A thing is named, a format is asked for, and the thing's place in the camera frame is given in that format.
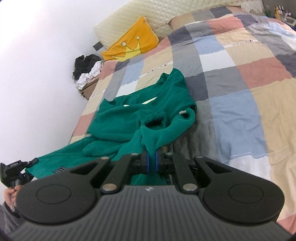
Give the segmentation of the person's left hand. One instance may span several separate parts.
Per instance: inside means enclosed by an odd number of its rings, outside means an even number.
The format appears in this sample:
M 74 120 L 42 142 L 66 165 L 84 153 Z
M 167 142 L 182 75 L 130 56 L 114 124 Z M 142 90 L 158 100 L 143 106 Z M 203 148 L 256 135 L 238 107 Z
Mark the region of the person's left hand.
M 13 212 L 15 211 L 16 207 L 16 196 L 22 188 L 23 185 L 16 185 L 14 188 L 7 188 L 4 191 L 4 201 Z

